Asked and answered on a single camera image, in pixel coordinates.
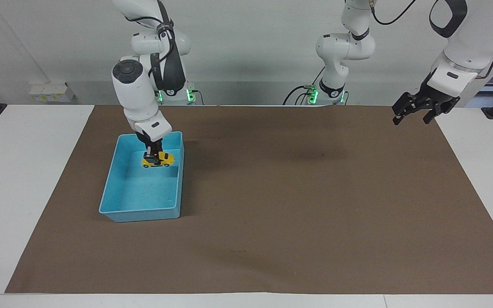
green indicator light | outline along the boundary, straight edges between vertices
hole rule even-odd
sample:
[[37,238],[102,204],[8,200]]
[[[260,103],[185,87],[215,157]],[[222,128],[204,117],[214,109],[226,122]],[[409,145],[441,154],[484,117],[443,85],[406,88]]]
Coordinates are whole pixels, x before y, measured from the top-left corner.
[[187,99],[188,101],[192,102],[195,100],[195,96],[191,93],[191,91],[189,89],[186,89],[186,92],[187,92]]
[[319,90],[313,89],[311,96],[309,97],[309,103],[315,105],[317,103],[317,96],[319,96]]
[[348,99],[349,99],[349,92],[344,91],[344,93],[342,93],[342,98],[340,99],[340,105],[347,105]]

brown paper mat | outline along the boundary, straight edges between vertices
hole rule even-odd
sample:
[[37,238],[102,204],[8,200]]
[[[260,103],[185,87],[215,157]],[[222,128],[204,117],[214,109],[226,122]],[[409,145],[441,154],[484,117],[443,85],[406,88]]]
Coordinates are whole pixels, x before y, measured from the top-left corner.
[[181,217],[98,204],[121,107],[95,107],[9,293],[493,294],[493,221],[436,123],[389,107],[165,107]]

yellow toy car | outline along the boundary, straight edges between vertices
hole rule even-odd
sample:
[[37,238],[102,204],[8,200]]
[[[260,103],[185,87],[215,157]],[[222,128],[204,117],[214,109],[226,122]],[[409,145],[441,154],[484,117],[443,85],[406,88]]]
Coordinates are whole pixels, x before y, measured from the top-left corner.
[[159,164],[154,158],[146,158],[142,159],[142,166],[144,168],[149,168],[151,166],[170,166],[174,163],[174,155],[167,152],[159,152]]

cable connector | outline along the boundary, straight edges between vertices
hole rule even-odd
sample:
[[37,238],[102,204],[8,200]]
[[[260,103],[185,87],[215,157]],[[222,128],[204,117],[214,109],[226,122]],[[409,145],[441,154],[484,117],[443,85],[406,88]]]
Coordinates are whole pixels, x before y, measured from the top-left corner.
[[203,105],[205,105],[205,100],[203,99],[203,93],[201,93],[201,91],[199,90],[188,90],[188,93],[199,93],[199,95],[201,96],[201,103]]
[[319,90],[313,84],[308,84],[304,86],[307,89],[307,103],[310,105],[315,105],[317,103],[317,96],[319,96]]

white table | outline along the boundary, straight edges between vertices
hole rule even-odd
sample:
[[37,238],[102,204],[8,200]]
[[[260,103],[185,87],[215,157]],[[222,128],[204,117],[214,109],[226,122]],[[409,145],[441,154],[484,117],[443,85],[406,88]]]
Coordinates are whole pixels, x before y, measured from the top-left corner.
[[[493,307],[493,296],[484,295],[3,294],[91,111],[11,105],[0,115],[0,307]],[[493,121],[459,108],[437,121],[493,219]]]

